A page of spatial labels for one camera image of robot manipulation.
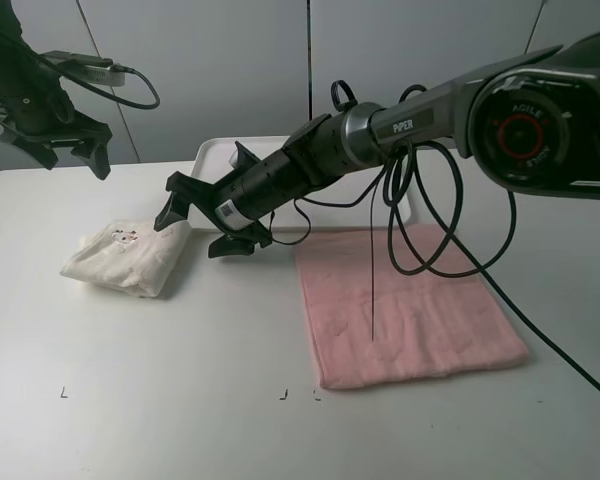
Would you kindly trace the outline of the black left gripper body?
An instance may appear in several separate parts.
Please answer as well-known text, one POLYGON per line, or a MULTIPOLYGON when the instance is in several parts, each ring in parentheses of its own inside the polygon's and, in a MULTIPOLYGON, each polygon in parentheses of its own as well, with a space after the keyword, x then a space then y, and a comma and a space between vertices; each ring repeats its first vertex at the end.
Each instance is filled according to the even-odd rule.
POLYGON ((112 133, 107 124, 74 110, 69 122, 59 120, 53 112, 10 114, 0 105, 0 142, 16 145, 43 145, 52 148, 61 146, 82 146, 87 144, 107 145, 112 133))

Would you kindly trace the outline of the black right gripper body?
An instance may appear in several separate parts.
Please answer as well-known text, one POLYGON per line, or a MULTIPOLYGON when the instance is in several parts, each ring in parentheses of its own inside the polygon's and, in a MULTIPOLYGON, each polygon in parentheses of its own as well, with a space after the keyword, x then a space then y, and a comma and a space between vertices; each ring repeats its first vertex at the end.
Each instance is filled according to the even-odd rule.
POLYGON ((216 192, 214 185, 194 179, 181 172, 173 173, 166 182, 166 191, 170 194, 177 192, 185 195, 190 205, 195 206, 211 223, 224 235, 249 239, 254 244, 265 248, 273 243, 272 235, 259 221, 241 229, 227 227, 218 214, 215 213, 217 203, 213 202, 216 192))

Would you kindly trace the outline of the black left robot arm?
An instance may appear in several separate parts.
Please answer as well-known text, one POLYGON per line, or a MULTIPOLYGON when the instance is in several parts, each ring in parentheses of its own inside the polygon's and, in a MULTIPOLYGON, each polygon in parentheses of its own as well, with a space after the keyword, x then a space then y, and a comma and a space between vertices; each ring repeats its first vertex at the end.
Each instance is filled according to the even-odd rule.
POLYGON ((0 141, 51 170, 69 148, 100 180, 110 173, 109 127, 77 111, 60 75, 22 38, 9 1, 0 1, 0 141))

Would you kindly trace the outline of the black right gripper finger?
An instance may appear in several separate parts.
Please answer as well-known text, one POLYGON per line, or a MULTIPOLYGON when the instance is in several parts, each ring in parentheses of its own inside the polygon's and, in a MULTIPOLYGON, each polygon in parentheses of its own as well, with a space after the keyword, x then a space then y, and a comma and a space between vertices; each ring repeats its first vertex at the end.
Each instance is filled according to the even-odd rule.
POLYGON ((250 256, 254 251, 255 244, 251 240, 223 235, 209 245, 208 257, 250 256))
POLYGON ((153 229, 160 232, 175 223, 187 221, 189 208, 190 202, 185 195, 172 192, 163 209, 156 216, 153 229))

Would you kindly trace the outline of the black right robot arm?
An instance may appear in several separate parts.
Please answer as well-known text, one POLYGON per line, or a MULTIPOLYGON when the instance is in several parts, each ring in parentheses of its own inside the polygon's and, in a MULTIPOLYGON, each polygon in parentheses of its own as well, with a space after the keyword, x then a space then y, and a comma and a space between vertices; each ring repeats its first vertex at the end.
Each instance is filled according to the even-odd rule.
POLYGON ((154 227, 198 209, 220 232, 211 257, 249 255, 272 237, 262 218, 410 147, 451 138, 515 193, 600 200, 600 32, 473 70, 384 108, 349 100, 265 158, 237 150, 215 183, 174 173, 154 227))

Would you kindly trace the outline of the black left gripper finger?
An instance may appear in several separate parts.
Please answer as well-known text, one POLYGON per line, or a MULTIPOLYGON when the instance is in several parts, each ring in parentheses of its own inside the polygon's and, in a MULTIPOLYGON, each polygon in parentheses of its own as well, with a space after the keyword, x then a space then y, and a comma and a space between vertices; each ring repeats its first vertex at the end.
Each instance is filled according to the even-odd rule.
POLYGON ((52 149, 47 148, 44 144, 29 142, 24 139, 16 139, 14 141, 14 146, 47 170, 52 170, 58 162, 56 153, 52 149))
POLYGON ((103 144, 80 143, 72 149, 72 155, 80 158, 99 180, 105 180, 111 172, 108 150, 103 144))

